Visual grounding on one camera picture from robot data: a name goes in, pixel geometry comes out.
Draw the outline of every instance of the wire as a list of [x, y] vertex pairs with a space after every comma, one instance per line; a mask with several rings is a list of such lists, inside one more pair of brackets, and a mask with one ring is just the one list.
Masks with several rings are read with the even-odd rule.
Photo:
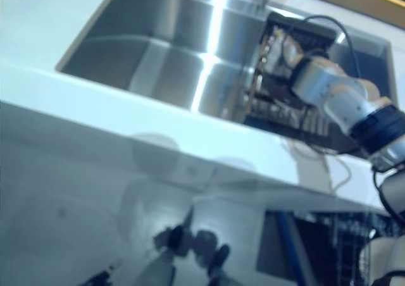
[[283, 41], [282, 41], [282, 48], [281, 48], [282, 55], [281, 56], [282, 56], [282, 61], [286, 65], [286, 67], [289, 68], [289, 69], [292, 69], [292, 67], [286, 62], [285, 56], [284, 56], [284, 43], [285, 43], [285, 40], [287, 39], [289, 34], [295, 29], [295, 27], [296, 27], [296, 25], [298, 23], [305, 23], [305, 22], [308, 22], [309, 20], [312, 20], [312, 19], [328, 20], [328, 21], [336, 24], [336, 26], [338, 26], [341, 29], [341, 31], [343, 32], [343, 34], [346, 37], [347, 45], [349, 46], [350, 54], [351, 54], [351, 57], [352, 57], [352, 60], [353, 60], [353, 65], [354, 65], [354, 68], [355, 68], [355, 71], [356, 71], [356, 76], [358, 78], [361, 78], [359, 59], [358, 59], [358, 57], [356, 55], [356, 52], [354, 51], [353, 43], [352, 43], [352, 40], [351, 40], [351, 37], [350, 37], [349, 33], [347, 32], [345, 26], [341, 22], [339, 22], [338, 20], [334, 19], [333, 17], [327, 16], [327, 15], [311, 15], [311, 16], [305, 17], [304, 19], [299, 20], [297, 23], [292, 24], [285, 31], [285, 35], [284, 35], [284, 38], [283, 38]]
[[347, 172], [347, 176], [341, 180], [339, 183], [337, 183], [334, 187], [332, 187], [332, 191], [336, 192], [338, 191], [341, 187], [343, 187], [345, 184], [347, 184], [351, 178], [352, 178], [352, 170], [349, 168], [349, 166], [343, 161], [341, 160], [339, 157], [334, 156], [333, 157], [338, 163], [340, 163], [343, 168], [346, 170]]
[[377, 171], [373, 171], [373, 184], [378, 193], [380, 192], [380, 187], [377, 184]]

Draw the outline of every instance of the sink basin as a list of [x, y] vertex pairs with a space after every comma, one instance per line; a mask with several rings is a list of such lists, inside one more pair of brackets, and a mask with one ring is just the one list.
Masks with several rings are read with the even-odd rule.
[[249, 0], [106, 0], [59, 69], [227, 118], [264, 25]]

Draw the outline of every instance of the robotic arm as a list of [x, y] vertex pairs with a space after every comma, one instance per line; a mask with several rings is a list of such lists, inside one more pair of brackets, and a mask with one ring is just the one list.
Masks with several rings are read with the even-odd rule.
[[[280, 28], [263, 39], [260, 54], [261, 71], [287, 79], [289, 89], [299, 99], [338, 124], [342, 133], [365, 152], [375, 173], [395, 171], [378, 191], [387, 211], [405, 225], [405, 113], [389, 98], [381, 97], [370, 81], [348, 76], [326, 53], [304, 53]], [[404, 276], [405, 236], [397, 241], [397, 250], [392, 253], [402, 256], [397, 258], [396, 273]], [[391, 285], [388, 279], [394, 282], [389, 277], [392, 270], [385, 273], [387, 276], [374, 285]]]

